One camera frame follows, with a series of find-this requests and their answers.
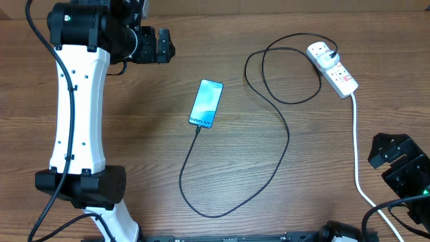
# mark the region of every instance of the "white power strip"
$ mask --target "white power strip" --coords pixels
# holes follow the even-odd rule
[[[339,55],[331,58],[334,51],[324,42],[311,44],[306,53],[341,98],[348,97],[358,88],[357,82],[339,61]]]

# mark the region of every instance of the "power plug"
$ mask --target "power plug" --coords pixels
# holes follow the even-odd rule
[[[339,55],[332,58],[334,51],[324,42],[311,44],[306,53],[341,98],[348,97],[358,88],[355,79],[339,61]]]

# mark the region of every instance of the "wood grain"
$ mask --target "wood grain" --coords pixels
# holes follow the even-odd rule
[[[0,0],[8,19],[25,19],[26,0]],[[32,17],[46,19],[55,3],[43,0],[32,4]],[[326,13],[363,11],[424,11],[430,0],[156,0],[150,1],[150,16],[230,15],[261,13]]]
[[[106,79],[103,146],[109,165],[126,168],[125,201],[145,235],[279,234],[317,230],[330,219],[360,226],[370,206],[353,181],[351,100],[340,99],[325,80],[309,102],[277,104],[291,143],[275,178],[255,199],[224,218],[207,219],[179,193],[179,170],[194,136],[187,117],[201,79],[225,87],[214,127],[202,130],[183,176],[189,201],[206,214],[220,214],[267,181],[286,131],[275,110],[247,87],[243,67],[250,53],[287,34],[316,32],[335,40],[341,61],[359,82],[360,178],[375,203],[396,198],[380,177],[384,168],[374,170],[367,162],[375,134],[406,133],[430,152],[426,12],[154,17],[144,24],[169,28],[177,55],[168,65],[130,64],[125,75]],[[37,25],[48,36],[46,22]],[[0,29],[0,241],[24,241],[48,201],[34,188],[34,173],[48,167],[52,153],[56,70],[26,22],[3,21]],[[317,40],[298,36],[279,46],[305,50]],[[260,58],[251,59],[248,76],[268,95]],[[318,87],[312,67],[294,52],[268,54],[266,76],[282,100],[304,99]],[[396,212],[413,223],[401,208]],[[56,201],[38,235],[80,213]],[[424,241],[393,222],[406,241]],[[395,241],[379,216],[369,226],[381,241]],[[98,235],[85,220],[53,241]]]

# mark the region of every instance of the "smartphone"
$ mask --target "smartphone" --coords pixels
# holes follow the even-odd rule
[[[189,115],[190,124],[204,128],[212,127],[223,89],[224,85],[222,83],[202,80],[193,109]]]

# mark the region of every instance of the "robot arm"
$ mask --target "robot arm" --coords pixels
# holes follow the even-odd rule
[[[48,15],[50,42],[74,87],[75,133],[72,161],[58,198],[85,213],[100,214],[116,242],[143,240],[123,201],[126,172],[106,165],[101,143],[103,87],[110,64],[168,63],[175,55],[169,31],[141,27],[142,0],[79,0],[57,3]],[[53,195],[65,168],[70,126],[69,90],[58,69],[58,119],[49,169],[36,173],[36,188]],[[105,241],[111,241],[94,218]]]

